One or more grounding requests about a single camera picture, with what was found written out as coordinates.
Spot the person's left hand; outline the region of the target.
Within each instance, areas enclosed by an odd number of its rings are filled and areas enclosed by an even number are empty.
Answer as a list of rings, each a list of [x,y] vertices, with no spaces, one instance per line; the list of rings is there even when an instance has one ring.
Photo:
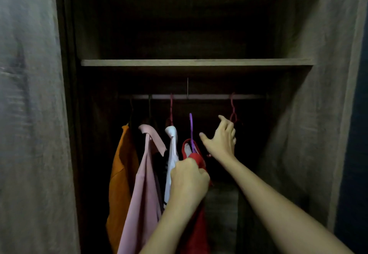
[[[172,181],[169,203],[195,210],[204,199],[209,181]]]

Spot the person's right hand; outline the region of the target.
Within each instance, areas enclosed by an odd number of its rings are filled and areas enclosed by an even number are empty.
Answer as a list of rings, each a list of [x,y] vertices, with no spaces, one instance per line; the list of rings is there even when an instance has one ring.
[[[234,155],[236,144],[236,130],[234,123],[222,115],[218,115],[220,123],[215,130],[214,145],[207,149],[208,153],[215,158],[223,167],[226,167],[237,159]]]

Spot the red garment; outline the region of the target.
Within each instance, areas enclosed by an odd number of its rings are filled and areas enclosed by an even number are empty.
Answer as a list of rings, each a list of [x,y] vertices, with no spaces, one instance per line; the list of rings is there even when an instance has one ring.
[[[205,160],[195,141],[193,143],[191,142],[191,139],[184,141],[182,145],[182,156],[183,159],[194,159],[199,168],[206,170]],[[198,206],[182,235],[181,242],[178,247],[178,253],[210,254],[204,200],[202,200]]]

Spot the person's right forearm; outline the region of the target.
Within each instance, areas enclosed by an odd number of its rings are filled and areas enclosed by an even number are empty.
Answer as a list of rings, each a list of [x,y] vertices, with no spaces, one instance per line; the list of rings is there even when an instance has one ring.
[[[218,159],[241,188],[283,254],[354,254],[322,224],[274,190],[234,156]]]

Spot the person's left forearm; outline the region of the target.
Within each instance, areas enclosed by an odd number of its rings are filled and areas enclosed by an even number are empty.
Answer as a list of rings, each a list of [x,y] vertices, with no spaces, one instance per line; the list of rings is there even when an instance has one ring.
[[[162,218],[139,254],[175,254],[199,202],[170,199]]]

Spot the purple clothes hanger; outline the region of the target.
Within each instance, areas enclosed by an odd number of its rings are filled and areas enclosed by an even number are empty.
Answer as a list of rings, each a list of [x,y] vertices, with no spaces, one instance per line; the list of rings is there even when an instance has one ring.
[[[192,153],[199,153],[196,147],[196,143],[194,141],[194,126],[193,126],[193,117],[192,117],[192,113],[189,114],[189,118],[190,118],[190,144],[191,144],[191,148],[192,148]]]

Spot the white garment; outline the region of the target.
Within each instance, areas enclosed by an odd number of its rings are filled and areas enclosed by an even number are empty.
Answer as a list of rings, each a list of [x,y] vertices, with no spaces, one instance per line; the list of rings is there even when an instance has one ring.
[[[179,161],[179,156],[177,153],[177,142],[178,142],[178,135],[177,129],[175,126],[168,126],[165,129],[166,134],[170,138],[170,145],[169,145],[169,153],[168,153],[168,168],[167,168],[167,175],[166,175],[166,183],[165,183],[165,190],[164,190],[164,200],[163,200],[163,208],[165,209],[167,203],[170,198],[170,189],[171,189],[171,170],[175,168],[176,163]]]

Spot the red clothes hanger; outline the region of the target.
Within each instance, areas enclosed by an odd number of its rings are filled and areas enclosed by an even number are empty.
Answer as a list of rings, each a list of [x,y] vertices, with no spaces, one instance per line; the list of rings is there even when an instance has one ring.
[[[238,118],[237,118],[237,113],[236,113],[236,108],[235,108],[235,105],[234,105],[234,96],[235,96],[235,92],[233,92],[231,95],[230,95],[230,103],[231,103],[231,107],[232,107],[232,113],[230,115],[230,118],[229,120],[233,123],[236,123],[238,121]]]
[[[173,126],[173,94],[170,94],[170,113],[166,120],[165,126]]]

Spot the metal hanging rod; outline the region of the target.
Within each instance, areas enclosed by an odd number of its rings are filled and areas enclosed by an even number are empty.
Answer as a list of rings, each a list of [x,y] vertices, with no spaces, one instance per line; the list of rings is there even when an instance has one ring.
[[[266,95],[258,94],[132,94],[119,95],[125,100],[255,100],[266,99]]]

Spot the pink garment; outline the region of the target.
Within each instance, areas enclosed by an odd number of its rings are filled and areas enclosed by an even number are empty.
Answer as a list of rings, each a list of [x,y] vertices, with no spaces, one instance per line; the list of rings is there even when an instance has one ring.
[[[145,134],[145,150],[136,174],[117,254],[138,254],[157,227],[163,212],[153,155],[160,153],[163,157],[167,149],[152,126],[142,124],[139,130]]]

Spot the orange garment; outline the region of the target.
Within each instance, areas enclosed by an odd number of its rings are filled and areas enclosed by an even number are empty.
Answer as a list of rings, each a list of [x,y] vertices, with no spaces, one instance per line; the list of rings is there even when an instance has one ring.
[[[131,129],[128,125],[122,126],[108,190],[109,214],[106,230],[113,254],[118,251],[138,168],[139,160]]]

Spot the wooden wardrobe shelf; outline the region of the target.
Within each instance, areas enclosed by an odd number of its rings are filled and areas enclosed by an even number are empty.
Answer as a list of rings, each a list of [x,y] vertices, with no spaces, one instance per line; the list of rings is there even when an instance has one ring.
[[[312,66],[312,59],[99,59],[81,60],[85,67]]]

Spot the wooden wardrobe door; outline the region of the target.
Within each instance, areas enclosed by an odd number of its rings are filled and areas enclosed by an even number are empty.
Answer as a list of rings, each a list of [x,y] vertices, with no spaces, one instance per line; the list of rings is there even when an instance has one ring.
[[[277,118],[258,173],[348,247],[363,246],[368,218],[362,192],[368,164],[349,151],[361,73],[368,0],[279,0],[274,16],[277,56],[305,59],[272,94]]]
[[[0,254],[80,254],[56,0],[0,0]]]

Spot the wooden wardrobe body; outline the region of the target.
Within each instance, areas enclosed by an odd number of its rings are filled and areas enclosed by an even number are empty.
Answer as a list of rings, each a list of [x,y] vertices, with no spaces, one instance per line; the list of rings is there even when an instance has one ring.
[[[257,172],[277,118],[272,94],[287,72],[311,66],[85,67],[99,59],[285,59],[274,48],[279,0],[56,0],[81,254],[113,254],[106,230],[112,164],[128,124],[132,94],[258,94],[234,100],[238,121],[235,154]],[[163,124],[170,100],[151,100],[152,118]],[[194,140],[213,185],[205,200],[210,253],[277,253],[265,229],[229,173],[208,153],[230,100],[173,100],[177,153]]]

